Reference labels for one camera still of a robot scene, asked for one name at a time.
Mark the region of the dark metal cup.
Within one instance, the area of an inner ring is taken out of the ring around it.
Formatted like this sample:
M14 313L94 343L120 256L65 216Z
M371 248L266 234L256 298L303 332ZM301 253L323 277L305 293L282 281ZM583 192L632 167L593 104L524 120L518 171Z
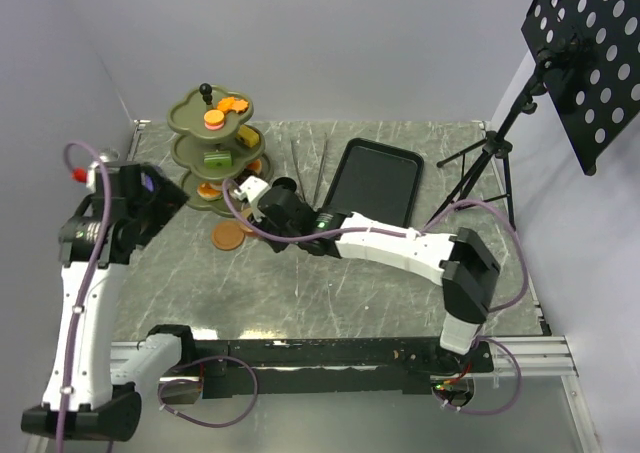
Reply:
M283 188L291 192L296 192L298 188L296 181L290 177L279 177L274 180L272 186L274 188Z

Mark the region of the metal tongs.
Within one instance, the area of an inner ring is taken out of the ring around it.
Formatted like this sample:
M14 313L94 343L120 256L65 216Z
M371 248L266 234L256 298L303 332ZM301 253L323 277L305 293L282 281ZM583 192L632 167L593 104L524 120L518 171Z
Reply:
M326 169L329 135L310 136L307 140L292 137L289 145L299 195L311 206L317 206Z

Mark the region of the copper cup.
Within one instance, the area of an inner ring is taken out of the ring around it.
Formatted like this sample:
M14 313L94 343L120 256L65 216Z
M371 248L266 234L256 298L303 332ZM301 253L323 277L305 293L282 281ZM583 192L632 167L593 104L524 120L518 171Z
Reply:
M255 231L249 227L249 224L252 224L253 214L250 208L243 209L241 211L241 216L243 220L238 220L238 227L243 231L243 233L248 237L256 237L257 234Z

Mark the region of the orange glazed donut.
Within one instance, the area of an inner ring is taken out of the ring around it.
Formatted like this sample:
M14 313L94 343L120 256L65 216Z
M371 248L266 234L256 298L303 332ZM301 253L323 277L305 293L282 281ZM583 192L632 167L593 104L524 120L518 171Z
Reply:
M222 185L211 182L202 182L197 186L196 193L203 201L212 202L223 196Z

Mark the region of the light wooden coaster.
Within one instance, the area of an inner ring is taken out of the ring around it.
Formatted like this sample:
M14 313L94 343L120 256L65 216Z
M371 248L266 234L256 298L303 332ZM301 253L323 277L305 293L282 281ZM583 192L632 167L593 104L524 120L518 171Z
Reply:
M216 225L211 233L211 242L222 251L231 251L242 245L244 231L235 221L223 221Z

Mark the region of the green layered cake slice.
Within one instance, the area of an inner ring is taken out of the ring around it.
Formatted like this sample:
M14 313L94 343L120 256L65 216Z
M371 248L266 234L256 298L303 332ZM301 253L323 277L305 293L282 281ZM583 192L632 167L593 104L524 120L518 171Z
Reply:
M230 168L233 156L229 150L208 151L203 154L203 165L209 169Z

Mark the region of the green three-tier serving stand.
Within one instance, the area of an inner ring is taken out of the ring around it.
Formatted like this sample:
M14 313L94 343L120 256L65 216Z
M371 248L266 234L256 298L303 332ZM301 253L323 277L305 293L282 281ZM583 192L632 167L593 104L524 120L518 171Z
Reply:
M216 109L217 103L225 97L233 96L250 102L250 107L242 114L229 111L225 114L225 125L219 130L209 130L204 126L203 115ZM199 211L213 212L220 217L230 218L223 196L212 202L203 201L196 193L202 182L221 184L227 178L235 181L245 169L260 174L260 179L270 181L274 166L266 153L264 134L249 123L253 116L253 101L249 96L234 92L226 87L202 83L190 90L167 113L167 124L177 134L171 147L174 162L184 169L180 179L181 188L189 195L187 205ZM246 148L236 134L242 126L250 126L260 133L261 142L254 148ZM229 150L233 156L230 168L209 169L203 165L203 154L208 151Z

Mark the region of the yellow layered cake slice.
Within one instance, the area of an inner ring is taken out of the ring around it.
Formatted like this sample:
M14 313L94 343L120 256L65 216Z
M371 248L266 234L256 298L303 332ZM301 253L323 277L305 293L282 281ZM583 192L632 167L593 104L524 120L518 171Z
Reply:
M260 133L246 125L242 125L238 129L236 139L249 149L256 147L261 142Z

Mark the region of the pink macaron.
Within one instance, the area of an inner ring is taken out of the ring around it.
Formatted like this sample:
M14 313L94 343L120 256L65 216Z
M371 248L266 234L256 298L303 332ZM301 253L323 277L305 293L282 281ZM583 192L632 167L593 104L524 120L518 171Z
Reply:
M224 122L218 123L218 124L212 124L212 123L206 123L205 122L205 124L204 124L205 128L207 128L209 130L212 130L212 131L219 130L219 129L223 128L224 125L225 125Z

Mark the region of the round orange cracker biscuit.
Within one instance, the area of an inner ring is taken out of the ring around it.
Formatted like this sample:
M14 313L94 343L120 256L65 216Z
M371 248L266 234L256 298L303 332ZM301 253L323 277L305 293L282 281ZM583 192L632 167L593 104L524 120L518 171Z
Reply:
M222 123L222 122L225 122L225 114L217 109L211 109L211 110L208 110L203 115L203 120L204 120L204 123L205 122L212 123L212 124Z

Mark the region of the orange flower cookie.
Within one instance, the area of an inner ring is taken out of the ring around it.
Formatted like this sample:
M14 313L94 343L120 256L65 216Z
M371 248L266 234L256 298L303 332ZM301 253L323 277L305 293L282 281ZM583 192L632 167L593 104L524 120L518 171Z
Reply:
M235 98L231 104L231 110L238 114L244 113L249 107L250 102L242 98Z

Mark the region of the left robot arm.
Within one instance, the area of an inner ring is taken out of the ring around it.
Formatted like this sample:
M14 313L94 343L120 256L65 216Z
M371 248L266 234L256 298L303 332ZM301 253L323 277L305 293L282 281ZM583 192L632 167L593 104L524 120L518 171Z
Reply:
M148 245L186 203L159 167L109 162L59 231L63 308L57 351L41 402L25 410L25 433L64 440L125 442L139 424L142 399L169 370L197 363L191 329L158 325L111 357L117 302L130 257Z

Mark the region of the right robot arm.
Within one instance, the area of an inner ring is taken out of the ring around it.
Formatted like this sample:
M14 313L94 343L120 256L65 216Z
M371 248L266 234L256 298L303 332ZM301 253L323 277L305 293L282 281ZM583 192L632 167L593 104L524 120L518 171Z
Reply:
M485 323L500 274L497 260L480 236L420 233L380 223L356 212L315 210L283 186L261 186L249 200L256 225L279 252L290 238L314 256L357 259L397 268L442 288L445 319L436 348L439 365L458 371Z

